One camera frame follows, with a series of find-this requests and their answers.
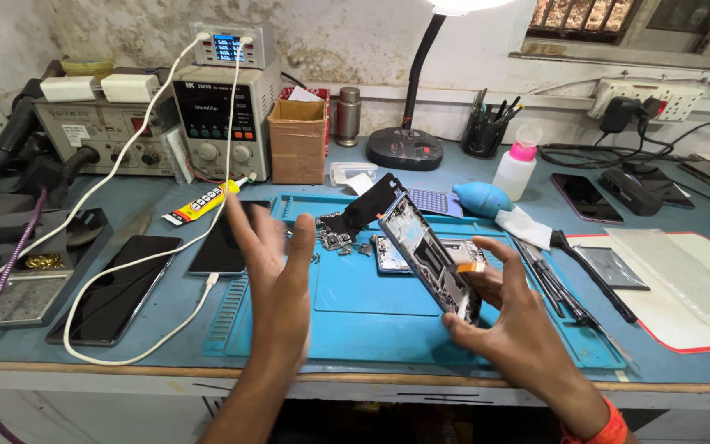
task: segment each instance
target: phone screen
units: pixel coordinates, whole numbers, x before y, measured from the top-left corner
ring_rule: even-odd
[[[622,224],[623,217],[585,176],[555,173],[552,181],[581,219]]]
[[[253,206],[269,208],[270,201],[241,201],[249,222],[253,218]],[[227,273],[237,274],[245,271],[245,260],[240,253],[240,247],[234,240],[232,227],[225,214],[215,223],[210,234],[204,239],[204,244],[196,253],[196,257],[188,268],[188,274]]]
[[[181,244],[180,238],[133,236],[104,269],[170,251]],[[83,345],[112,345],[116,342],[171,258],[171,254],[156,257],[97,278],[78,303],[70,324],[70,341]],[[67,315],[65,313],[48,333],[48,342],[62,342]]]
[[[634,176],[643,188],[662,202],[677,207],[695,208],[692,201],[687,199],[684,193],[659,168],[624,164],[623,170]]]

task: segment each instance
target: power outlet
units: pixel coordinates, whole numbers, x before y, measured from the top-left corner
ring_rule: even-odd
[[[662,102],[660,113],[652,118],[652,123],[680,123],[686,120],[695,108],[697,100],[703,96],[703,89],[693,86],[676,86],[669,82],[651,83],[602,79],[597,85],[597,100],[588,111],[588,116],[601,119],[613,97],[626,96],[645,102],[649,97]]]

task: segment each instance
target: metal bottle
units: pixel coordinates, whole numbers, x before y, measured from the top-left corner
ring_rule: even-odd
[[[339,92],[339,103],[336,106],[336,135],[334,140],[340,146],[357,145],[360,133],[360,89],[345,86]]]

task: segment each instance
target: wooden desk edge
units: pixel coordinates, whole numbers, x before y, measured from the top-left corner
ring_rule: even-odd
[[[0,370],[40,371],[48,373],[87,373],[94,375],[175,376],[192,378],[238,378],[239,368],[173,368],[173,367],[103,367],[91,364],[21,363],[0,361]],[[515,388],[504,379],[467,376],[404,375],[380,373],[303,373],[300,382],[351,382],[361,384],[395,384],[407,386],[463,386],[507,389]],[[673,384],[646,382],[593,382],[599,390],[615,392],[709,393],[710,384]]]

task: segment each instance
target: white charging brick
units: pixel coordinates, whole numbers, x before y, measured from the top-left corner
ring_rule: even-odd
[[[40,82],[43,95],[53,104],[94,100],[97,85],[94,76],[49,77]]]
[[[148,104],[160,88],[158,77],[151,74],[112,74],[100,85],[113,104]]]
[[[645,102],[649,97],[666,102],[664,111],[652,118],[651,123],[680,123],[695,108],[704,90],[694,86],[679,86],[671,82],[644,82],[602,79],[597,85],[597,99],[588,116],[602,118],[610,100],[624,96]]]

